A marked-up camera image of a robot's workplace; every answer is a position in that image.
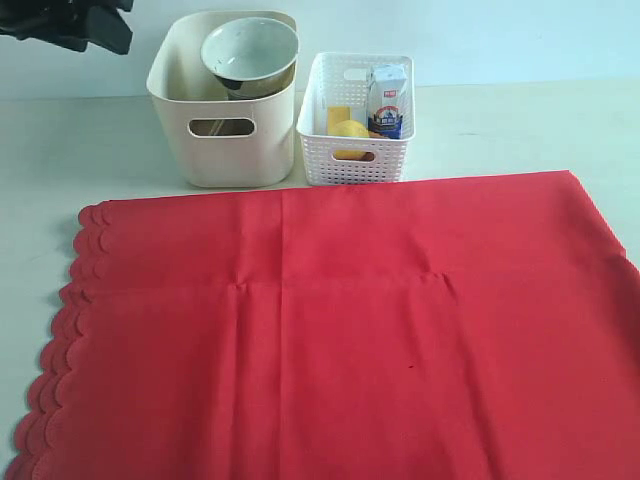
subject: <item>lemon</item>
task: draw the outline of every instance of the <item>lemon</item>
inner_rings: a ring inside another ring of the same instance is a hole
[[[345,120],[329,128],[332,137],[369,138],[369,130],[356,120]],[[337,150],[334,157],[338,160],[360,160],[365,152],[357,150]]]

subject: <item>milk carton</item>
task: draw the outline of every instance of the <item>milk carton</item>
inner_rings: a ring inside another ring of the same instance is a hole
[[[407,73],[404,65],[376,65],[369,72],[367,116],[369,131],[387,138],[400,139],[406,105]]]

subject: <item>red tablecloth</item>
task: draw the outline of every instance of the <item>red tablecloth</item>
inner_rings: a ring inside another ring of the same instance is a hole
[[[640,479],[640,275],[568,172],[80,220],[8,479]]]

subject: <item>white plastic basket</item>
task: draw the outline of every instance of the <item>white plastic basket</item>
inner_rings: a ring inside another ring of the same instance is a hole
[[[149,72],[147,88],[171,150],[187,180],[201,187],[272,185],[293,166],[295,66],[279,93],[228,101],[226,90],[200,58],[209,33],[244,17],[273,18],[296,28],[291,17],[278,12],[189,15],[173,24]],[[217,120],[253,126],[243,135],[211,136],[213,129],[206,126],[221,126]],[[203,131],[194,127],[203,124]]]
[[[400,140],[327,136],[327,109],[348,106],[352,118],[366,125],[367,74],[374,65],[403,64],[409,85],[400,108],[404,114]],[[307,179],[312,185],[401,180],[407,147],[415,136],[413,60],[390,55],[321,53],[311,67],[297,130],[302,139]],[[336,150],[371,152],[372,161],[337,160]]]

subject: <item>white table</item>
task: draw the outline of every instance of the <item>white table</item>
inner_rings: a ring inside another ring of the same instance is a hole
[[[570,169],[639,265],[638,99],[640,80],[419,89],[406,178]],[[273,188],[305,185],[299,154]],[[203,192],[180,178],[147,98],[0,102],[0,469],[61,306],[78,211]]]

